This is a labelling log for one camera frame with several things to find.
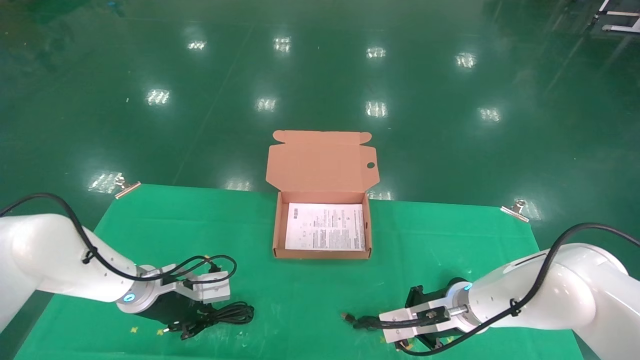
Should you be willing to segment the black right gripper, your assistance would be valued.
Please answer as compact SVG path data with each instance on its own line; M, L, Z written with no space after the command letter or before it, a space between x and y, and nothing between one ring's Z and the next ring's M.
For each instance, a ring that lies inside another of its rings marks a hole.
M410 288L404 307L406 309L425 303L426 311L442 308L446 312L469 312L469 290L472 283L461 277L455 277L442 289L425 295L423 285ZM395 342L395 350L399 353L430 353L445 344L441 338L432 336L415 336Z

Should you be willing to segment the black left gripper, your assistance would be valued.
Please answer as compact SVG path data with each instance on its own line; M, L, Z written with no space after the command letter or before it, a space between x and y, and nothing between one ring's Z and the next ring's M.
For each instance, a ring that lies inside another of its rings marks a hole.
M167 325L167 332L180 333L180 339L185 341L201 332L201 325L197 322L210 309L209 304L182 294L161 294L137 316Z

